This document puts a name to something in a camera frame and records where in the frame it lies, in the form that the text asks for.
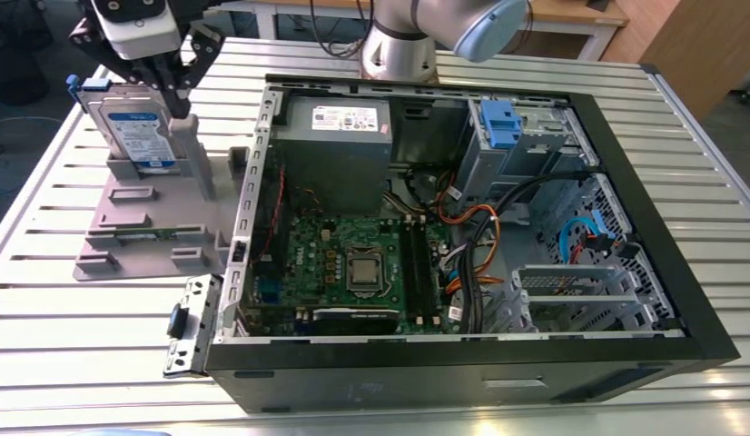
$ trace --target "metal plate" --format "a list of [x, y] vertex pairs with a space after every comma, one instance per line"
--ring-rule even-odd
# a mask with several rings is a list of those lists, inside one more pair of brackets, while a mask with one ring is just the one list
[[[358, 61], [329, 59], [317, 44], [228, 40], [191, 95], [208, 153], [251, 145], [266, 73], [355, 77], [358, 71]], [[399, 434], [438, 435], [750, 434], [750, 196], [674, 96], [635, 65], [513, 56], [469, 64], [441, 54], [439, 72], [449, 84], [599, 98], [742, 359], [591, 407], [247, 417], [208, 381], [162, 377], [167, 316], [186, 278], [72, 279], [108, 177], [107, 145], [76, 108], [0, 226], [0, 432], [147, 427], [174, 435], [235, 434], [202, 427], [223, 424], [258, 427], [259, 434], [298, 427], [319, 435], [377, 433], [383, 426]]]

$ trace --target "desk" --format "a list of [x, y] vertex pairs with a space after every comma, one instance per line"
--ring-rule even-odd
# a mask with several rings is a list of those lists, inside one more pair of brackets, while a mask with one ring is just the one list
[[[370, 0], [363, 0], [367, 7]], [[318, 16], [361, 18], [357, 0], [317, 0]], [[309, 0], [239, 0], [224, 3], [218, 10], [256, 14], [262, 39], [278, 38], [278, 14], [310, 15]], [[587, 35], [578, 59], [598, 61], [617, 29], [627, 24], [627, 15], [610, 3], [606, 12], [586, 7], [586, 0], [533, 0], [533, 30], [554, 34]]]
[[[106, 141], [76, 106], [0, 225], [0, 432], [750, 434], [750, 193], [666, 83], [633, 64], [498, 56], [479, 66], [446, 52], [438, 64], [446, 84], [598, 98], [742, 359], [586, 406], [246, 416], [210, 380], [162, 377], [168, 313], [186, 278], [72, 279], [110, 175]], [[191, 95], [208, 153], [226, 155], [254, 140], [264, 74], [358, 71], [357, 60], [329, 58], [317, 44], [232, 38]], [[214, 425], [240, 429], [202, 428]]]

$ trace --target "green circuit board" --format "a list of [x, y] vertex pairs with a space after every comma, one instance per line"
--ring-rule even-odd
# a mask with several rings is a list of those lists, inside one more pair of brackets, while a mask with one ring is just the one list
[[[446, 322], [407, 320], [407, 302], [402, 268], [401, 228], [402, 220], [370, 218], [295, 218], [291, 224], [287, 273], [283, 283], [262, 283], [279, 287], [281, 296], [271, 312], [279, 322], [271, 322], [272, 333], [291, 334], [293, 320], [281, 314], [281, 308], [349, 307], [389, 309], [401, 313], [402, 334], [442, 333]], [[430, 250], [437, 253], [447, 241], [447, 230], [442, 224], [426, 225]], [[357, 295], [349, 289], [349, 260], [357, 256], [371, 256], [382, 260], [382, 289], [374, 294]], [[437, 302], [441, 300], [438, 277], [430, 278]]]

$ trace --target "blue drive latch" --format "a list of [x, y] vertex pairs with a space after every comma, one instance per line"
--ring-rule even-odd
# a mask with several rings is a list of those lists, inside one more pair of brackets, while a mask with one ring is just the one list
[[511, 103], [482, 100], [482, 121], [491, 134], [491, 147], [514, 148], [522, 136], [522, 118]]

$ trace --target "white sticker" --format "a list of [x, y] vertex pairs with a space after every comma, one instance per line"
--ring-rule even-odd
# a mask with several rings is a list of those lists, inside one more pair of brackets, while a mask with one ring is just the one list
[[313, 130], [379, 132], [377, 108], [318, 106], [313, 109]]
[[458, 191], [458, 188], [455, 188], [454, 186], [450, 186], [447, 188], [447, 194], [450, 194], [450, 196], [455, 198], [455, 200], [461, 200], [461, 195], [463, 195], [463, 193]]
[[108, 114], [114, 133], [132, 162], [148, 169], [175, 165], [176, 157], [170, 142], [159, 134], [162, 121], [152, 113]]
[[450, 306], [450, 313], [447, 313], [447, 318], [450, 318], [454, 321], [462, 321], [463, 309], [461, 309], [458, 306]]
[[156, 235], [151, 233], [119, 234], [116, 239], [127, 241], [156, 241]]

